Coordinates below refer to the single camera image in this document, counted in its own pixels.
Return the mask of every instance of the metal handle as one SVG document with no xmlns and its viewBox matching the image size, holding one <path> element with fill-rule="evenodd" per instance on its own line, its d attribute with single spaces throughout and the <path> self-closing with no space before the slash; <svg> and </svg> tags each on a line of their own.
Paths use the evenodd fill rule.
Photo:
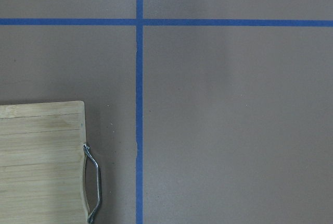
<svg viewBox="0 0 333 224">
<path fill-rule="evenodd" d="M 96 180 L 97 180 L 97 204 L 95 206 L 95 208 L 93 209 L 93 211 L 91 211 L 90 214 L 88 214 L 88 224 L 92 224 L 94 223 L 94 217 L 98 211 L 98 208 L 100 207 L 101 204 L 101 196 L 102 196 L 102 185 L 101 185 L 101 181 L 100 181 L 100 169 L 99 169 L 99 165 L 97 163 L 97 161 L 93 158 L 93 156 L 90 153 L 90 147 L 88 144 L 84 144 L 83 145 L 83 151 L 86 154 L 86 156 L 88 156 L 90 158 L 90 160 L 92 160 L 92 162 L 95 165 L 96 168 Z"/>
</svg>

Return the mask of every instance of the wooden tray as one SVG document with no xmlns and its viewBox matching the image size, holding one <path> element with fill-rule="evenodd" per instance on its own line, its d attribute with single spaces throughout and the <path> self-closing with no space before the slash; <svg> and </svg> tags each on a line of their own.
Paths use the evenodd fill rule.
<svg viewBox="0 0 333 224">
<path fill-rule="evenodd" d="M 0 106 L 0 223 L 92 223 L 83 102 Z"/>
</svg>

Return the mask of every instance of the concrete floor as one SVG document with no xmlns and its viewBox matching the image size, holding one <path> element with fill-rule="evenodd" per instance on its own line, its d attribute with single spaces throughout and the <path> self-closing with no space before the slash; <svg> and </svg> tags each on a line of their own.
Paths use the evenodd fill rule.
<svg viewBox="0 0 333 224">
<path fill-rule="evenodd" d="M 0 0 L 135 18 L 136 0 Z M 333 0 L 144 0 L 145 18 L 332 19 Z M 144 27 L 144 224 L 333 223 L 332 28 Z M 0 104 L 83 100 L 96 224 L 135 223 L 134 26 L 0 26 Z M 88 199 L 95 201 L 93 168 Z"/>
</svg>

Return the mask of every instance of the blue tape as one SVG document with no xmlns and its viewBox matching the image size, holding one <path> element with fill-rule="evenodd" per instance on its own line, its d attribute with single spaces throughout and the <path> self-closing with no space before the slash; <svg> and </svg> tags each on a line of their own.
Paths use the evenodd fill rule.
<svg viewBox="0 0 333 224">
<path fill-rule="evenodd" d="M 333 21 L 332 20 L 252 20 L 252 19 L 143 19 L 143 25 L 333 27 Z"/>
<path fill-rule="evenodd" d="M 0 25 L 136 25 L 136 19 L 0 18 Z"/>
<path fill-rule="evenodd" d="M 137 0 L 137 8 L 141 9 L 135 19 L 0 18 L 0 25 L 333 27 L 332 20 L 143 19 L 142 5 L 143 0 Z"/>
<path fill-rule="evenodd" d="M 143 0 L 136 0 L 136 224 L 143 224 Z"/>
</svg>

